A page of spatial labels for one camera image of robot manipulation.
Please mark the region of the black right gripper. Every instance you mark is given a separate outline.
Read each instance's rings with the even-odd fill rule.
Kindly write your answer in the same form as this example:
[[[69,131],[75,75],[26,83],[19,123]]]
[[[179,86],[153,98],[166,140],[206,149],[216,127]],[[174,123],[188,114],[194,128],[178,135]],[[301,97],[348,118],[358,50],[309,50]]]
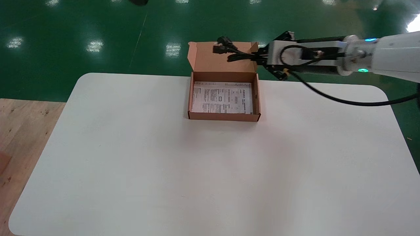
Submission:
[[[295,45],[294,32],[285,31],[258,49],[258,58],[271,58],[272,65],[260,60],[267,72],[279,81],[286,81],[290,72],[339,75],[344,56],[341,47],[308,48]]]

